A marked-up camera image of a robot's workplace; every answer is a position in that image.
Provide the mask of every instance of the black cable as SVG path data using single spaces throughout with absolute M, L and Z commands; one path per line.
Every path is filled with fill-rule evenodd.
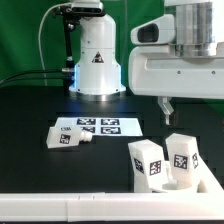
M 51 78 L 21 78 L 21 79 L 10 79 L 7 81 L 4 81 L 3 83 L 0 84 L 0 87 L 4 84 L 7 84 L 9 82 L 14 82 L 14 81 L 33 81 L 33 80 L 66 80 L 70 79 L 71 76 L 61 76 L 61 77 L 51 77 Z
M 28 71 L 23 71 L 23 72 L 19 72 L 19 73 L 16 73 L 16 74 L 13 74 L 13 75 L 10 75 L 8 76 L 7 78 L 5 79 L 2 79 L 0 81 L 0 86 L 2 84 L 4 84 L 6 81 L 9 81 L 10 79 L 14 79 L 18 76 L 22 76 L 22 75 L 27 75 L 27 74 L 44 74 L 44 73 L 61 73 L 62 70 L 61 69 L 50 69 L 50 70 L 28 70 Z

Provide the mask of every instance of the black sticker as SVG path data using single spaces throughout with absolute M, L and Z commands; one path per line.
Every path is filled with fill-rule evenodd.
M 137 160 L 135 158 L 134 158 L 134 161 L 135 161 L 136 169 L 144 174 L 144 169 L 143 169 L 143 166 L 142 166 L 142 162 L 140 162 L 139 160 Z
M 78 118 L 77 125 L 95 125 L 96 119 L 94 118 Z
M 93 134 L 95 134 L 96 133 L 96 128 L 95 127 L 81 127 L 82 128 L 82 130 L 84 130 L 84 131 L 89 131 L 89 132 L 92 132 Z
M 92 60 L 93 63 L 104 63 L 100 52 L 97 52 L 96 56 Z
M 70 140 L 71 140 L 71 135 L 61 135 L 60 143 L 69 144 Z
M 101 127 L 101 134 L 121 134 L 121 129 L 118 127 Z
M 161 173 L 161 163 L 161 160 L 150 163 L 150 176 Z
M 101 125 L 120 125 L 119 119 L 101 119 Z
M 188 168 L 188 157 L 182 155 L 174 155 L 174 167 L 187 170 Z
M 195 153 L 193 156 L 192 156 L 192 159 L 193 159 L 193 166 L 194 166 L 194 169 L 196 169 L 198 167 L 198 156 L 197 156 L 197 153 Z
M 61 128 L 62 131 L 71 131 L 71 127 L 62 127 Z

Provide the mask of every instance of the warning triangle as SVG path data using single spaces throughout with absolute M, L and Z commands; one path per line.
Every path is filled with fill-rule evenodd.
M 93 63 L 104 63 L 100 52 L 97 52 L 96 56 L 92 60 Z

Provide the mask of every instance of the white paper sheet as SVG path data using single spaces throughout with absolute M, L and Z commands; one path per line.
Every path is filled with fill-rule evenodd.
M 142 136 L 137 118 L 59 117 L 55 126 L 78 125 L 99 136 Z

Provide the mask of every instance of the white cube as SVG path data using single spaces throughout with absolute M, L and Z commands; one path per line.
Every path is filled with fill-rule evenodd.
M 166 144 L 173 178 L 179 183 L 198 185 L 201 175 L 196 138 L 172 134 L 166 139 Z
M 47 146 L 48 148 L 76 146 L 79 144 L 81 132 L 78 126 L 50 127 Z
M 145 177 L 149 188 L 168 182 L 163 148 L 152 141 L 129 143 L 135 176 Z

